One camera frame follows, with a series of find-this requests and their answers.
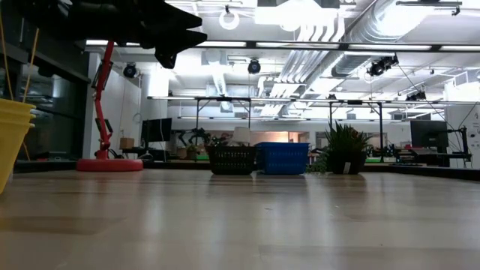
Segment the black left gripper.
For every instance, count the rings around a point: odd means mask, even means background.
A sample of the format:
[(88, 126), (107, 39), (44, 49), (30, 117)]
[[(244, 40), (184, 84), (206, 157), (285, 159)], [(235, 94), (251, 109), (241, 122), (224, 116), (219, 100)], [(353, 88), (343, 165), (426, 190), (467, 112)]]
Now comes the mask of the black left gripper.
[(173, 69), (176, 55), (208, 39), (206, 33), (191, 31), (203, 24), (195, 16), (164, 0), (108, 0), (114, 14), (108, 19), (108, 41), (119, 46), (138, 43), (143, 49), (155, 49), (155, 58), (164, 68)]

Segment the red desk lamp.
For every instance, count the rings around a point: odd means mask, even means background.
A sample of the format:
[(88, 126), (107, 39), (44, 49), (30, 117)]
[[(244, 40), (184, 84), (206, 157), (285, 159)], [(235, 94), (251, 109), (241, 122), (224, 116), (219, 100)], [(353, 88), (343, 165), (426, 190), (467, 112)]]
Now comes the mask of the red desk lamp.
[(107, 123), (102, 110), (101, 98), (107, 86), (107, 80), (113, 67), (111, 61), (115, 42), (108, 40), (103, 58), (94, 77), (94, 109), (97, 118), (95, 123), (100, 134), (99, 149), (95, 152), (95, 159), (83, 158), (77, 161), (76, 170), (81, 172), (119, 173), (143, 170), (141, 160), (109, 158), (110, 138), (113, 135), (111, 125)]

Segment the black background rig frame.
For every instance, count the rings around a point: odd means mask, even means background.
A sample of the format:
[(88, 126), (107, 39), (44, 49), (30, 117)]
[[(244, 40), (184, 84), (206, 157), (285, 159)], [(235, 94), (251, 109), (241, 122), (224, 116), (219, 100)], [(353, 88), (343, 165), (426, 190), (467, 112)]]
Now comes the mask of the black background rig frame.
[[(227, 97), (227, 96), (218, 96), (218, 97), (195, 97), (194, 100), (196, 100), (196, 128), (199, 127), (199, 117), (200, 117), (200, 111), (203, 109), (204, 106), (206, 106), (210, 101), (217, 101), (217, 102), (229, 102), (232, 103), (233, 101), (237, 101), (240, 105), (243, 105), (242, 101), (248, 103), (248, 108), (245, 107), (245, 110), (247, 111), (248, 117), (248, 128), (251, 129), (251, 110), (252, 110), (252, 98), (250, 97)], [(201, 101), (207, 101), (203, 106), (200, 106)]]
[(378, 100), (326, 100), (329, 108), (329, 132), (326, 134), (329, 150), (331, 152), (361, 152), (367, 146), (368, 136), (364, 132), (354, 131), (351, 125), (338, 124), (338, 121), (333, 122), (333, 106), (335, 104), (346, 104), (349, 106), (367, 105), (379, 116), (379, 153), (380, 163), (384, 162), (385, 154), (384, 137), (383, 137), (383, 103)]

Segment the blue plastic basket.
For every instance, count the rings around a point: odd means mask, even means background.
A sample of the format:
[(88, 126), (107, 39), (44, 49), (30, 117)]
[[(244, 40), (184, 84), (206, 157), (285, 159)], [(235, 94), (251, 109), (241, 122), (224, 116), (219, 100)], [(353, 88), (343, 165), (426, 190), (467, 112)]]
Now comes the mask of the blue plastic basket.
[(307, 142), (260, 142), (255, 147), (257, 169), (266, 175), (301, 175), (306, 171)]

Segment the black computer monitor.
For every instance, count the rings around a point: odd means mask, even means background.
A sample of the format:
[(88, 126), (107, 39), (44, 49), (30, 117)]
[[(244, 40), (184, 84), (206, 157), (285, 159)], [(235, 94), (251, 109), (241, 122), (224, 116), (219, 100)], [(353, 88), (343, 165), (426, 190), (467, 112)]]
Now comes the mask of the black computer monitor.
[(411, 121), (410, 131), (414, 148), (447, 148), (449, 146), (445, 121)]
[(159, 118), (142, 122), (141, 138), (146, 143), (168, 142), (171, 137), (173, 120)]

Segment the black overhead light bar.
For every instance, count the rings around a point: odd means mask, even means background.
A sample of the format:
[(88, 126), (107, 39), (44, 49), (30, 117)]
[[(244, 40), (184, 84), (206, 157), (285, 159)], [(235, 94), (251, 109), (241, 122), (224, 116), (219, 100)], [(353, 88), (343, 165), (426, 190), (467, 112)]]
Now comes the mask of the black overhead light bar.
[(203, 49), (322, 50), (385, 53), (480, 53), (480, 45), (416, 43), (342, 43), (310, 41), (207, 40), (195, 46)]

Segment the potted green succulent plant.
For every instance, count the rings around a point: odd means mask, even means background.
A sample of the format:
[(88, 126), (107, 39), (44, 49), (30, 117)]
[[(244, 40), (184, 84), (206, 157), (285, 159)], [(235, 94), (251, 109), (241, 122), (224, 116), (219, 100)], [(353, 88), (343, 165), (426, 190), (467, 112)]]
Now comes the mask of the potted green succulent plant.
[(349, 124), (338, 124), (325, 134), (328, 145), (319, 150), (319, 156), (307, 165), (308, 173), (333, 173), (337, 175), (357, 175), (364, 167), (368, 136)]

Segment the silver ventilation duct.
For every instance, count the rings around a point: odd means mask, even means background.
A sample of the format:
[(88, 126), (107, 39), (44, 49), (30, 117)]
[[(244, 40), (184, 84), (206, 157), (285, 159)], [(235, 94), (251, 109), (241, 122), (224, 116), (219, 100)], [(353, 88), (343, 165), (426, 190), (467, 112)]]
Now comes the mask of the silver ventilation duct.
[[(413, 27), (400, 25), (401, 12), (404, 6), (399, 6), (399, 0), (376, 0), (366, 14), (346, 34), (347, 43), (393, 43), (402, 38)], [(355, 69), (363, 65), (369, 55), (347, 55), (344, 53), (331, 69), (333, 77), (348, 77)]]

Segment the yellow plastic basket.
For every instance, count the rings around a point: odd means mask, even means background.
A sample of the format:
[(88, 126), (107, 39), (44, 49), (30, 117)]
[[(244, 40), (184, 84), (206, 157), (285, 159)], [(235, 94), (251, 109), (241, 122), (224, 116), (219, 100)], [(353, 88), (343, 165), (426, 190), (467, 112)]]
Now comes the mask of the yellow plastic basket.
[(25, 135), (35, 125), (0, 120), (0, 194), (4, 192)]
[(0, 111), (0, 121), (2, 122), (14, 122), (23, 125), (28, 124), (35, 118), (36, 116), (31, 113)]
[(0, 110), (14, 111), (18, 113), (30, 113), (35, 109), (35, 105), (0, 98)]

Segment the black plastic basket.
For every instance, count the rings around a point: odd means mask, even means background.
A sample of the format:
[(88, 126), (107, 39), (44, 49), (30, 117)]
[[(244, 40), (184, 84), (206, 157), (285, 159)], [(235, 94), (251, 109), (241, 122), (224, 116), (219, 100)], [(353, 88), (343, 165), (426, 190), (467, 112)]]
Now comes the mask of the black plastic basket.
[(256, 169), (253, 146), (208, 146), (207, 152), (215, 175), (249, 175)]

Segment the black aluminium table frame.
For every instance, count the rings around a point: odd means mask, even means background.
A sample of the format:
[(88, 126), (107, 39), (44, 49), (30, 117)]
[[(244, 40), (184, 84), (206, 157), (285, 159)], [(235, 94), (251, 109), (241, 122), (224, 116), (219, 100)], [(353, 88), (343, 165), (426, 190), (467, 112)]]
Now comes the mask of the black aluminium table frame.
[[(17, 161), (13, 167), (15, 173), (40, 173), (48, 171), (75, 170), (76, 161)], [(210, 170), (209, 163), (200, 162), (145, 162), (144, 169), (153, 170)], [(461, 179), (480, 182), (480, 169), (446, 168), (438, 166), (403, 166), (387, 163), (366, 163), (361, 173), (399, 173), (415, 176)]]

